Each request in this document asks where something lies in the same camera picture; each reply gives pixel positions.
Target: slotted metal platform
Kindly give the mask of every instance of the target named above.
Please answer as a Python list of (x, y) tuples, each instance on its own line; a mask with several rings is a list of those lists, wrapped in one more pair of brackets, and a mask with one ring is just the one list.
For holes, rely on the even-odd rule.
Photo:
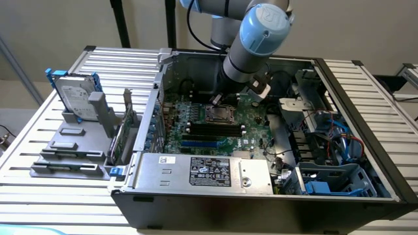
[[(134, 108), (143, 113), (152, 79), (158, 73), (158, 50), (98, 47), (84, 52), (71, 72), (96, 71), (107, 100), (123, 112), (123, 88), (132, 89)], [(371, 130), (403, 176), (418, 193), (417, 127), (363, 67), (350, 61), (326, 61)], [(107, 181), (31, 178), (29, 167), (39, 158), (62, 124), (63, 105), (52, 92), (0, 158), (0, 223), (59, 229), (71, 235), (132, 235), (210, 233), (136, 231), (118, 209), (107, 191)], [(415, 235), (418, 212), (395, 221), (375, 221), (353, 235)]]

